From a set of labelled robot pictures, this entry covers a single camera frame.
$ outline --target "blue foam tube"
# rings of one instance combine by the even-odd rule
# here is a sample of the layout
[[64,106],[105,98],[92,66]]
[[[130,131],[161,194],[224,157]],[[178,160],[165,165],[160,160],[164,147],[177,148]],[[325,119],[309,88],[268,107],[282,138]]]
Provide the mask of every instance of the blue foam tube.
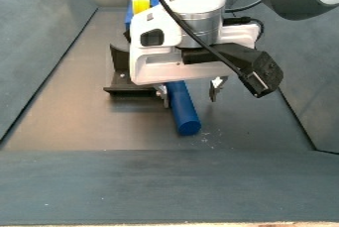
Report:
[[196,109],[186,90],[185,82],[166,82],[165,86],[168,90],[177,132],[182,136],[194,135],[201,128],[201,123],[196,114]]

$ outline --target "blue object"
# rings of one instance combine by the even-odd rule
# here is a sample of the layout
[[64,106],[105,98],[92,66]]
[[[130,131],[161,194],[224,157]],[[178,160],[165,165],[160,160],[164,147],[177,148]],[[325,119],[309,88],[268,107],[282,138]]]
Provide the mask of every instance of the blue object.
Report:
[[132,0],[129,0],[125,16],[124,16],[124,27],[125,31],[128,31],[130,27],[130,21],[132,21]]
[[177,132],[181,136],[194,135],[201,123],[184,81],[165,83]]

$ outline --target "gray felt surface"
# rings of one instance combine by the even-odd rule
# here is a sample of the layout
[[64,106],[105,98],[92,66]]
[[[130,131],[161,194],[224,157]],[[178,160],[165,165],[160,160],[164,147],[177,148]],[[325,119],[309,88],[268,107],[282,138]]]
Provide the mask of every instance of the gray felt surface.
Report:
[[339,221],[314,152],[0,153],[0,224]]
[[160,98],[110,98],[101,89],[112,77],[108,45],[126,49],[122,17],[124,9],[97,11],[2,150],[310,150],[278,92],[254,99],[234,76],[216,103],[208,79],[186,82],[202,123],[192,137],[177,135]]
[[[234,7],[252,1],[238,0]],[[261,4],[236,14],[262,20],[257,48],[266,50],[282,67],[282,95],[316,148],[339,153],[339,9],[296,22],[278,18]]]
[[0,0],[0,139],[86,20],[86,0]]

